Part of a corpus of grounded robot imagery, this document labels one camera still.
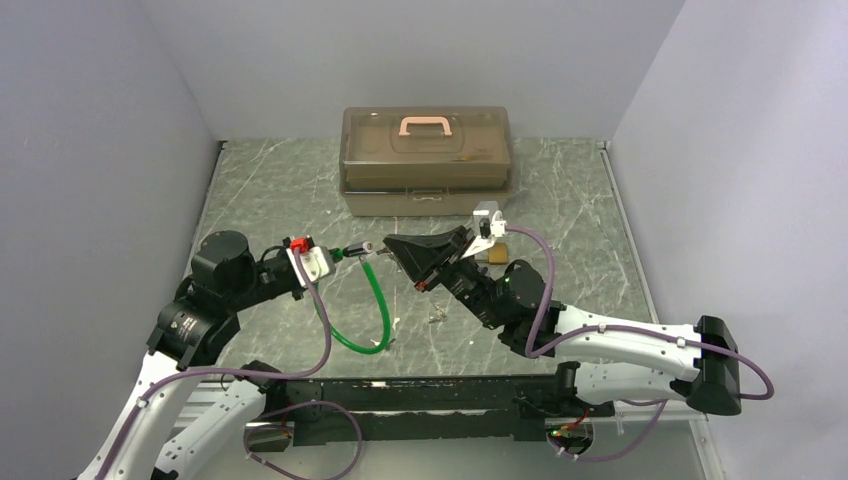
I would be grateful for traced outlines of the green cable lock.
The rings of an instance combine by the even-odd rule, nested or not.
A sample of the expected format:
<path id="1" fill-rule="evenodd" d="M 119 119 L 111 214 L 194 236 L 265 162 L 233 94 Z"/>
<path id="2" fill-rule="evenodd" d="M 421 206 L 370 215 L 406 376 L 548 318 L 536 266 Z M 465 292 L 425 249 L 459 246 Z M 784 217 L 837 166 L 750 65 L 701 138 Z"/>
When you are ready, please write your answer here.
<path id="1" fill-rule="evenodd" d="M 376 253 L 376 247 L 370 241 L 361 241 L 345 247 L 329 250 L 331 260 L 338 264 L 343 260 L 355 260 L 370 294 L 372 305 L 365 307 L 362 301 L 354 303 L 355 309 L 343 315 L 344 326 L 357 326 L 357 333 L 351 337 L 343 333 L 334 323 L 330 323 L 330 335 L 340 345 L 351 352 L 364 356 L 376 356 L 387 351 L 393 341 L 393 317 L 389 302 L 378 279 L 370 258 Z"/>

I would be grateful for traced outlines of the silver key set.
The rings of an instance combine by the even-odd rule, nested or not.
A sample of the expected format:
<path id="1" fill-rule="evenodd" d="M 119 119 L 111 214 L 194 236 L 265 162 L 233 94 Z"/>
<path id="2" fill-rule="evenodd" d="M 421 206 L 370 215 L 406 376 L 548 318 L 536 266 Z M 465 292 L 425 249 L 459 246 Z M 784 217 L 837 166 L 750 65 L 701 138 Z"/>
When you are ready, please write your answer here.
<path id="1" fill-rule="evenodd" d="M 430 314 L 429 314 L 429 317 L 428 317 L 428 323 L 429 324 L 444 323 L 447 319 L 448 319 L 448 316 L 447 316 L 444 309 L 442 309 L 441 307 L 439 307 L 437 305 L 434 305 L 431 308 L 431 311 L 430 311 Z"/>

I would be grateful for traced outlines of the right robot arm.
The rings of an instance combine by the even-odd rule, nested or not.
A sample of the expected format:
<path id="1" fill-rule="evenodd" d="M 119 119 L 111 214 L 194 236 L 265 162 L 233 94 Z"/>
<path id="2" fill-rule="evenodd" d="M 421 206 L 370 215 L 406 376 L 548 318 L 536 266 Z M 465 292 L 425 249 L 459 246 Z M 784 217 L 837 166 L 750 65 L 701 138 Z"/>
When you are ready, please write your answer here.
<path id="1" fill-rule="evenodd" d="M 550 301 L 532 328 L 547 286 L 524 260 L 494 279 L 474 258 L 471 230 L 389 234 L 386 249 L 420 292 L 444 287 L 512 352 L 557 357 L 551 401 L 574 415 L 617 400 L 677 400 L 693 410 L 735 416 L 742 410 L 738 346 L 726 322 L 660 325 L 607 317 Z"/>

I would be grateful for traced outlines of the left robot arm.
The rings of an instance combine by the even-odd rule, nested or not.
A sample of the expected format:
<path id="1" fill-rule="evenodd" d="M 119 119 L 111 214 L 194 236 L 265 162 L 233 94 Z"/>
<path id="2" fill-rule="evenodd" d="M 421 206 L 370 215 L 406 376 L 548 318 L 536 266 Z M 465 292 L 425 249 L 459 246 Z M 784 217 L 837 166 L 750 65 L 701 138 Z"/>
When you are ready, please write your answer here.
<path id="1" fill-rule="evenodd" d="M 221 370 L 216 362 L 240 330 L 239 312 L 289 294 L 302 298 L 335 271 L 331 253 L 311 237 L 286 238 L 254 256 L 245 235 L 226 230 L 200 242 L 188 276 L 158 314 L 138 378 L 111 431 L 81 473 L 83 479 L 186 479 L 213 451 L 223 429 L 252 410 L 279 417 L 289 375 L 267 370 Z M 208 375 L 241 381 L 208 420 L 177 438 L 170 432 L 186 401 Z"/>

